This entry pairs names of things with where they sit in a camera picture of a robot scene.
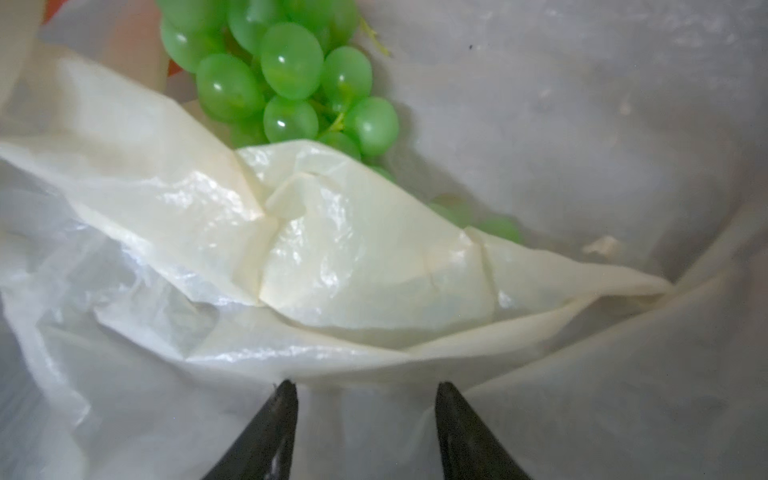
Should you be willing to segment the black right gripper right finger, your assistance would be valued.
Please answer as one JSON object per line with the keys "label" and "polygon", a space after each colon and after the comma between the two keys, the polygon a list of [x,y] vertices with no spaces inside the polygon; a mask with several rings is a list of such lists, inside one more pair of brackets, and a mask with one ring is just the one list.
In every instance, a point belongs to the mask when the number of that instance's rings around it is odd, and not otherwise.
{"label": "black right gripper right finger", "polygon": [[438,385],[434,411],[445,479],[531,479],[453,383]]}

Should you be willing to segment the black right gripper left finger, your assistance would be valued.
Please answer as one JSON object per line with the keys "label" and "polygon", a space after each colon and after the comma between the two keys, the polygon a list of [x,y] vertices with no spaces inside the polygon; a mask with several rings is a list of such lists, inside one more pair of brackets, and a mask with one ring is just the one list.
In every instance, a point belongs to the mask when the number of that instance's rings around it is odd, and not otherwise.
{"label": "black right gripper left finger", "polygon": [[299,400],[284,380],[203,480],[288,480],[291,474]]}

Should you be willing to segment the cream plastic bag orange print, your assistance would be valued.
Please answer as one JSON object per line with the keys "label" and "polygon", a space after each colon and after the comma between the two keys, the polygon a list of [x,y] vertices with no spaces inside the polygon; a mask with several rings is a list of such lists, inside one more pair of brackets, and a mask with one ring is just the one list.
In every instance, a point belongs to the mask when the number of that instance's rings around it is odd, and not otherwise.
{"label": "cream plastic bag orange print", "polygon": [[438,479],[451,381],[537,479],[767,475],[767,5],[364,1],[383,177],[237,151],[151,1],[1,5],[1,475],[198,479],[283,379],[295,479]]}

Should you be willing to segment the green fake vegetable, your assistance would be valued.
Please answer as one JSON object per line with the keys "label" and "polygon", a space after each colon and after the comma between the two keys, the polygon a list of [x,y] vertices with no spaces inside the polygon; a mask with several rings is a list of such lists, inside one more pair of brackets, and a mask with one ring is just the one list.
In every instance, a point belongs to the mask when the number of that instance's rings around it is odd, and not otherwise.
{"label": "green fake vegetable", "polygon": [[389,178],[394,105],[353,45],[366,24],[354,1],[160,1],[160,39],[195,79],[198,104],[233,148],[312,140]]}

